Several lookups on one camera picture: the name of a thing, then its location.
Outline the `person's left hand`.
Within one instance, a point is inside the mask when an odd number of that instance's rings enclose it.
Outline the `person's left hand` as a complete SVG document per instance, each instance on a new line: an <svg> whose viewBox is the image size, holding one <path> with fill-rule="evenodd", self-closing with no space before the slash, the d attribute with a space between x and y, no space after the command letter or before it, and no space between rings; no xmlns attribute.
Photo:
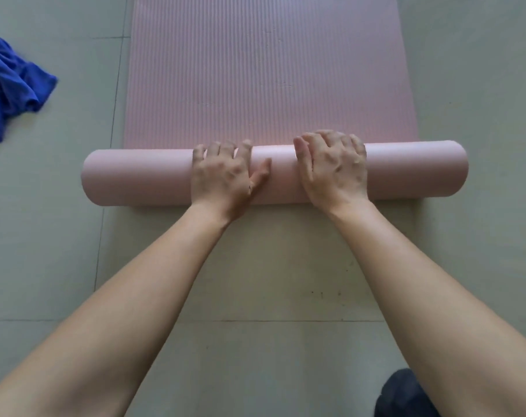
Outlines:
<svg viewBox="0 0 526 417"><path fill-rule="evenodd" d="M204 160L192 164L191 204L226 226L238 219L255 197L250 195L250 176L257 168L251 169L250 140L237 146L233 160L220 159L222 143L211 142L206 146Z"/></svg>

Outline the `person's right hand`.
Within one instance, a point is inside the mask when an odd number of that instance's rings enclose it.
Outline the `person's right hand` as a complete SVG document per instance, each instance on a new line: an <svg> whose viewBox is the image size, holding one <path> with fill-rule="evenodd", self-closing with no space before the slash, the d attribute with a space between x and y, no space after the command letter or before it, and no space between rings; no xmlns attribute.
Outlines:
<svg viewBox="0 0 526 417"><path fill-rule="evenodd" d="M329 216L369 203L366 164L351 164L350 134L338 133L334 147L328 147L317 131L300 136L313 157L313 178L301 180L302 186L311 203Z"/></svg>

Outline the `pink yoga mat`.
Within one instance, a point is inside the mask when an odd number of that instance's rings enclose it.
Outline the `pink yoga mat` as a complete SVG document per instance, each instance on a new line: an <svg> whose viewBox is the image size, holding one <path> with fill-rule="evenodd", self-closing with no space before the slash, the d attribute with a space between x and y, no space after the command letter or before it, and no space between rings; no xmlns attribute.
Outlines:
<svg viewBox="0 0 526 417"><path fill-rule="evenodd" d="M315 129L365 142L372 200L464 185L459 143L419 141L397 0L134 1L123 148L85 159L92 203L186 205L192 148L245 139L272 159L254 203L306 203L292 141Z"/></svg>

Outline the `person's left forearm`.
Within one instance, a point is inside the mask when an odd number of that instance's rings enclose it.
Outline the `person's left forearm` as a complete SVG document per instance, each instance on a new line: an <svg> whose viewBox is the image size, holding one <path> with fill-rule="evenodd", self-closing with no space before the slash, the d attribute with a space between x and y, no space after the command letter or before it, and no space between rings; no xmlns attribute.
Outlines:
<svg viewBox="0 0 526 417"><path fill-rule="evenodd" d="M122 417L234 207L197 201L0 383L0 417Z"/></svg>

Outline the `person's right forearm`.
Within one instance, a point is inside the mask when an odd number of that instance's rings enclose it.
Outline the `person's right forearm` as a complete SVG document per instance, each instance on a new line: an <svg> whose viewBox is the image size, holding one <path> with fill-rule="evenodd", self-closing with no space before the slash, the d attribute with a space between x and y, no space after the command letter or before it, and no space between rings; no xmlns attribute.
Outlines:
<svg viewBox="0 0 526 417"><path fill-rule="evenodd" d="M367 200L327 210L442 417L526 417L526 337Z"/></svg>

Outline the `blue cloth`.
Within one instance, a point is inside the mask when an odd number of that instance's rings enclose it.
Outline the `blue cloth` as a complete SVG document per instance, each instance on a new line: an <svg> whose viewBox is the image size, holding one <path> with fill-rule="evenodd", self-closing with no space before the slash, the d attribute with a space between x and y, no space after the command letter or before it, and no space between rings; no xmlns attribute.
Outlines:
<svg viewBox="0 0 526 417"><path fill-rule="evenodd" d="M58 78L20 57L0 38L0 143L11 119L37 113L58 84Z"/></svg>

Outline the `person's dark trouser leg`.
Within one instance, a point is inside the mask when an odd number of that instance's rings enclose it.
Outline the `person's dark trouser leg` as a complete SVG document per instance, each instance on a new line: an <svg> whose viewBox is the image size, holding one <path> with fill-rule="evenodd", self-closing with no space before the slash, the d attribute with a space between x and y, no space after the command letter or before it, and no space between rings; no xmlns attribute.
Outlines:
<svg viewBox="0 0 526 417"><path fill-rule="evenodd" d="M441 417L411 369L397 370L385 382L373 417Z"/></svg>

